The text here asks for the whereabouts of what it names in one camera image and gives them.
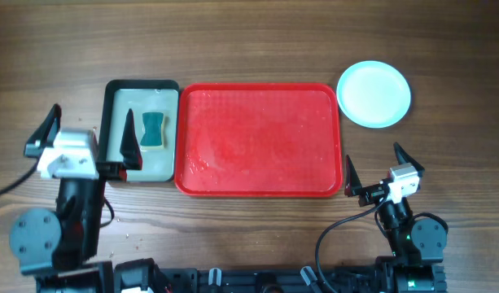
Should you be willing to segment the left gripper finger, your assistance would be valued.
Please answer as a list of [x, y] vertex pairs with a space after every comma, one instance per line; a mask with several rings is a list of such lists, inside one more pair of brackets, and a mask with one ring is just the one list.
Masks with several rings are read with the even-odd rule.
[[125, 118], [125, 127], [120, 144], [125, 169], [141, 170], [142, 155], [135, 133], [134, 112], [129, 109]]
[[55, 103], [42, 124], [34, 131], [24, 145], [24, 156], [28, 158], [40, 158], [47, 147], [52, 147], [55, 136], [60, 130], [62, 110]]

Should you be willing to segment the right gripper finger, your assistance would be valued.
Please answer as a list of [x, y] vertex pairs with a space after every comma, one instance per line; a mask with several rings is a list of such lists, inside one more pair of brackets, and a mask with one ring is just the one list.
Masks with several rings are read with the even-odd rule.
[[425, 168], [417, 161], [415, 160], [412, 156], [410, 156], [398, 142], [393, 143], [393, 148], [395, 152], [396, 159], [399, 163], [399, 165], [402, 164], [412, 164], [413, 167], [415, 167], [417, 173], [419, 176], [422, 176], [425, 172]]
[[358, 196], [361, 193], [362, 189], [361, 181], [349, 155], [346, 155], [345, 162], [346, 177], [344, 194], [348, 197]]

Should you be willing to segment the green yellow sponge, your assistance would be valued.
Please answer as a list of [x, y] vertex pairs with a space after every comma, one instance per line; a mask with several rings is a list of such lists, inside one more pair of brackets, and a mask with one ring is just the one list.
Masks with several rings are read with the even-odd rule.
[[164, 149], [164, 124], [163, 112], [144, 112], [142, 114], [143, 135], [140, 146], [143, 150]]

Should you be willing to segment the light blue plate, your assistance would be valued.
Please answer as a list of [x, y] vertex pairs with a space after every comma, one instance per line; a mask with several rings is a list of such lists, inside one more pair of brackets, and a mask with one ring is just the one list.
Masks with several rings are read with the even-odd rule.
[[387, 128], [402, 120], [412, 98], [409, 83], [401, 72], [375, 60], [347, 68], [335, 93], [342, 113], [352, 122], [371, 129]]

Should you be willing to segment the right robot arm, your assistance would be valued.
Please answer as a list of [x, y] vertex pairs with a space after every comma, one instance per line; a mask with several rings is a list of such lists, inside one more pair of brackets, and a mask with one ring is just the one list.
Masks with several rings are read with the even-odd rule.
[[399, 143], [393, 144], [398, 165], [379, 183], [363, 186], [349, 156], [345, 158], [345, 191], [360, 206], [374, 206], [374, 219], [391, 248], [374, 265], [376, 292], [446, 292], [444, 249], [449, 227], [440, 217], [413, 213], [408, 197], [421, 189], [425, 168]]

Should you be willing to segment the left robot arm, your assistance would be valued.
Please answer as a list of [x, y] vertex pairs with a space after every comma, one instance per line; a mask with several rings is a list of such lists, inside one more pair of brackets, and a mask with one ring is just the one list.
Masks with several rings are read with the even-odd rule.
[[128, 170], [142, 167], [134, 114], [125, 117], [121, 161], [99, 155], [94, 131], [62, 129], [61, 114], [55, 104], [24, 147], [24, 156], [37, 159], [41, 177], [59, 179], [56, 208], [31, 208], [19, 216], [10, 249], [38, 292], [112, 292], [112, 263], [88, 260], [97, 253], [107, 181], [124, 181]]

